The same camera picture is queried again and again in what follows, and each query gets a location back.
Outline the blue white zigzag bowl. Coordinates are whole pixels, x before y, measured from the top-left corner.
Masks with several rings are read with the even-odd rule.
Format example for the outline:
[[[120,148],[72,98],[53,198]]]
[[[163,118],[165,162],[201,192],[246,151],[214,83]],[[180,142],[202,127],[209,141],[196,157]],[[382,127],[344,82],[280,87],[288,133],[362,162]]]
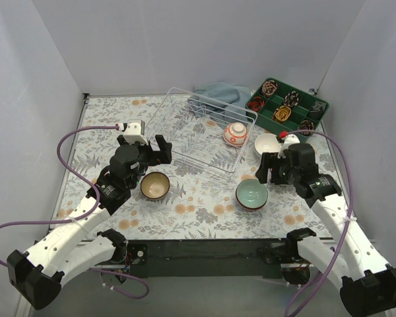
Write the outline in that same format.
[[[261,201],[241,201],[240,199],[238,200],[239,205],[245,209],[246,211],[258,211],[267,204],[267,199],[261,200]]]

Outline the black glazed bowl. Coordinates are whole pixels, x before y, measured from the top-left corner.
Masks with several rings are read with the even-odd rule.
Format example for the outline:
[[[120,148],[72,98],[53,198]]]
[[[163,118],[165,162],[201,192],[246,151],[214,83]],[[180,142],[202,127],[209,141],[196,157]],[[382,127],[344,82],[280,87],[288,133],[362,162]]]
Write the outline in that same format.
[[[162,199],[170,189],[170,180],[164,173],[151,172],[141,181],[141,193],[149,200]]]

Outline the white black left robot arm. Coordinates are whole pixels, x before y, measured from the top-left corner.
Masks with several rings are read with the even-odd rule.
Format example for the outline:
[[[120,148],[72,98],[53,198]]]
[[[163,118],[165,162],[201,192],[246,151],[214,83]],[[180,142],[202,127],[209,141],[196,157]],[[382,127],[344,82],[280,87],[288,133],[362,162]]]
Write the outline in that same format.
[[[172,144],[162,135],[155,137],[157,151],[149,142],[129,143],[123,136],[117,140],[109,165],[63,223],[26,251],[15,250],[7,257],[11,285],[36,310],[48,306],[64,284],[90,267],[126,259],[127,240],[114,229],[98,233],[84,246],[79,242],[131,197],[148,167],[171,163]]]

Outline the orange white floral bowl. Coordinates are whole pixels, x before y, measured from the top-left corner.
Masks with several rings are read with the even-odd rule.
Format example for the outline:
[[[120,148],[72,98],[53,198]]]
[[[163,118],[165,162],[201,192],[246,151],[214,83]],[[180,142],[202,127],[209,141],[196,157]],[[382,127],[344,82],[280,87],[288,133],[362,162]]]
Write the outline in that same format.
[[[241,147],[248,136],[247,127],[241,122],[229,124],[223,132],[223,139],[231,146]]]

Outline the pale green bowl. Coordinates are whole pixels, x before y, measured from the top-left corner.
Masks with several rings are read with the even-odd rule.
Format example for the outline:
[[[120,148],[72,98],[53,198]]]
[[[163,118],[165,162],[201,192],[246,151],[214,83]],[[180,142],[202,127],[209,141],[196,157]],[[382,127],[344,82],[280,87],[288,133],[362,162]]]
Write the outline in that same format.
[[[247,179],[241,181],[235,191],[236,200],[241,201],[261,201],[267,199],[268,201],[268,191],[264,184],[260,184],[259,180]]]

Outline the plain white ribbed bowl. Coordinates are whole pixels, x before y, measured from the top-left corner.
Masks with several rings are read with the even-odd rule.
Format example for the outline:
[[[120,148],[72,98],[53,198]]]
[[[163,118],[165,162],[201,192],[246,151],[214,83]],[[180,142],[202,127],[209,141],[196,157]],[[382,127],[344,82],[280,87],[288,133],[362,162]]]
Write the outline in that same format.
[[[254,142],[255,153],[260,159],[263,153],[278,153],[282,144],[278,141],[277,136],[272,133],[258,135]]]

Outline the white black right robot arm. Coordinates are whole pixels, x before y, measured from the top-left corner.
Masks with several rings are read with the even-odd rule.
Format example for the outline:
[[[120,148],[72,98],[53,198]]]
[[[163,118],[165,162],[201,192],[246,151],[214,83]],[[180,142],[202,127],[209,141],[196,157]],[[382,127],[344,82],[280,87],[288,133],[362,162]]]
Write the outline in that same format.
[[[286,236],[286,257],[308,260],[339,291],[351,316],[370,316],[396,308],[396,267],[375,249],[354,217],[336,181],[319,172],[314,149],[305,143],[289,145],[282,153],[263,153],[257,179],[266,184],[291,184],[322,220],[337,243],[330,250],[310,229]]]

